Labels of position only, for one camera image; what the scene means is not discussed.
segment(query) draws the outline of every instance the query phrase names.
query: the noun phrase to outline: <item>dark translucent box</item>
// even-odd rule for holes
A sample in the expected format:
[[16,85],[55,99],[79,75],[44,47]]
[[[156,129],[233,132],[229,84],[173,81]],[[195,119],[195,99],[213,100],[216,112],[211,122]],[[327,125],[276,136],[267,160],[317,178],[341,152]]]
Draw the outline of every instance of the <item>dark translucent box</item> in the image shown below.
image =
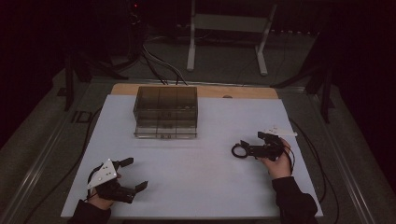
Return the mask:
[[195,138],[198,100],[196,87],[139,87],[134,102],[139,138]]

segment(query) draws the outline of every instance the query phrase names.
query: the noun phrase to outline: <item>person's right hand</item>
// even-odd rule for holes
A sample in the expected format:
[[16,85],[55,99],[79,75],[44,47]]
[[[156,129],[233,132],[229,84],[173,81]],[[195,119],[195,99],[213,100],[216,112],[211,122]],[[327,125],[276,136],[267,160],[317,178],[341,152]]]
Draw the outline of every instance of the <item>person's right hand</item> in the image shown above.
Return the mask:
[[[290,153],[289,143],[283,138],[280,138],[280,140],[285,146],[285,151]],[[282,153],[276,161],[270,161],[266,158],[259,158],[259,160],[268,168],[268,173],[273,179],[291,176],[290,161],[285,152]]]

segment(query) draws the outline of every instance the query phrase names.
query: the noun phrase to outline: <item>black sleeve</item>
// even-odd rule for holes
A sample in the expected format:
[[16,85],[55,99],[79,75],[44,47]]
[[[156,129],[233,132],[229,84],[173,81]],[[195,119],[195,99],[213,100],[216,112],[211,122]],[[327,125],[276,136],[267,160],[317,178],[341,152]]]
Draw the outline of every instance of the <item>black sleeve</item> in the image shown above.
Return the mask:
[[110,218],[110,209],[102,210],[90,203],[84,203],[82,200],[78,201],[75,213],[70,218],[68,224],[106,224]]
[[273,180],[276,191],[276,205],[280,209],[282,224],[316,224],[317,204],[310,194],[302,193],[294,177]]

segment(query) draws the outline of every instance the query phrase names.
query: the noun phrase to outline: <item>hand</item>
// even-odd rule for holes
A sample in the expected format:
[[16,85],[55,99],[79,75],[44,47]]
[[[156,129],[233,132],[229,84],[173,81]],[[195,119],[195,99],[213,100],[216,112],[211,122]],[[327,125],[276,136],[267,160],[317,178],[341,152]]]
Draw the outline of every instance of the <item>hand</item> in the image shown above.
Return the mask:
[[103,199],[99,197],[99,195],[96,192],[96,189],[93,188],[91,192],[91,197],[88,199],[88,203],[102,209],[102,210],[107,210],[113,205],[114,201],[113,200],[108,200],[108,199]]
[[[283,146],[285,146],[285,151],[289,154],[289,143],[283,138],[280,138],[280,140],[282,141]],[[259,160],[268,168],[268,172],[273,179],[291,176],[289,158],[285,153],[282,153],[276,161],[270,161],[266,158],[259,158]]]

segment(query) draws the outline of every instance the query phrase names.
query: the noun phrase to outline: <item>black ring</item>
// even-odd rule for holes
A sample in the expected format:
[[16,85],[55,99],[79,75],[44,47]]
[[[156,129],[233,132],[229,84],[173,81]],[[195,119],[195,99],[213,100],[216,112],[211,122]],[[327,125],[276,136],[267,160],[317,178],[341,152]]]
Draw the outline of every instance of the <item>black ring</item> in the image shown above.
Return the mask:
[[247,150],[244,149],[245,152],[246,152],[247,154],[245,154],[244,156],[239,156],[239,155],[237,155],[237,154],[234,152],[234,150],[235,150],[237,147],[243,148],[243,147],[241,146],[241,144],[238,144],[238,143],[235,144],[235,146],[233,146],[233,148],[231,149],[231,152],[233,153],[233,155],[234,155],[236,158],[239,158],[239,159],[244,159],[244,158],[246,158],[246,157],[248,156]]

